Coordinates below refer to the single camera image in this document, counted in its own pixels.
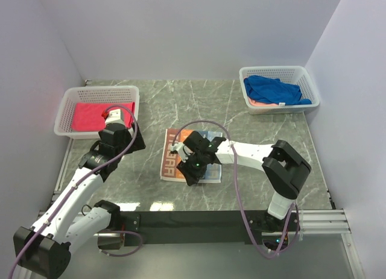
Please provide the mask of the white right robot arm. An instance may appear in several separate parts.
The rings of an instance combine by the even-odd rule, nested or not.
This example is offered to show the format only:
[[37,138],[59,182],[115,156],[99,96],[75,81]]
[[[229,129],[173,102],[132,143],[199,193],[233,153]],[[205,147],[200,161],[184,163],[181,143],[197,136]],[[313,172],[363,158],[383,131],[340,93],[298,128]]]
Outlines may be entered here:
[[236,164],[264,172],[274,189],[265,216],[271,230],[279,230],[286,224],[286,215],[311,173],[310,164],[284,140],[255,145],[224,137],[209,140],[193,131],[183,142],[173,143],[169,150],[179,155],[177,169],[189,186],[198,184],[207,166],[213,164]]

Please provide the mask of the pink red towel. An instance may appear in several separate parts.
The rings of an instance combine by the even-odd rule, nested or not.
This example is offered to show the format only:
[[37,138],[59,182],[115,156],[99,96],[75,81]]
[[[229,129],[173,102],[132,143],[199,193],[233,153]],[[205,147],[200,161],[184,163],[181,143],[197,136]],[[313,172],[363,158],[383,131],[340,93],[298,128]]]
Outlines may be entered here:
[[74,117],[72,121],[72,129],[77,132],[99,132],[105,128],[105,121],[102,113],[108,110],[121,109],[124,114],[124,122],[126,127],[130,127],[132,116],[121,107],[113,107],[120,105],[129,109],[135,114],[135,103],[86,103],[79,102],[75,106]]

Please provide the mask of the beige patterned towel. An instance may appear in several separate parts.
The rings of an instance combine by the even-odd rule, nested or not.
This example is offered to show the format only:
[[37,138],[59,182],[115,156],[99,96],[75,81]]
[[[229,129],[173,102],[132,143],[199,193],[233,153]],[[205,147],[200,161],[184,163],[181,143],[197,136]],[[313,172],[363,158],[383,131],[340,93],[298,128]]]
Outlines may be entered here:
[[[223,137],[221,132],[197,130],[201,136],[212,140],[215,137]],[[172,154],[169,147],[172,145],[172,141],[175,138],[178,129],[169,128],[165,131],[165,143],[163,147],[163,157],[160,165],[160,179],[164,181],[174,181],[179,183],[186,183],[183,174],[177,169],[178,163],[181,159],[177,154]],[[183,142],[193,130],[184,129],[178,134],[175,143]],[[222,175],[222,167],[218,164],[208,165],[205,175],[201,178],[199,183],[220,183]]]

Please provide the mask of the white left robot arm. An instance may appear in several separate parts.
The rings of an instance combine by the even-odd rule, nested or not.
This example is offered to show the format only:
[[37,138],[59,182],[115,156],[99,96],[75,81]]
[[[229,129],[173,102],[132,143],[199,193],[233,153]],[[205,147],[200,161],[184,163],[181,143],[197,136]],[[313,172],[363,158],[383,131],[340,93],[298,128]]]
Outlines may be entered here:
[[52,206],[31,227],[15,232],[16,265],[45,278],[59,278],[75,251],[94,234],[123,231],[120,207],[105,200],[75,220],[88,199],[117,169],[122,156],[145,149],[136,122],[131,128],[107,123],[99,137],[82,156],[72,180]]

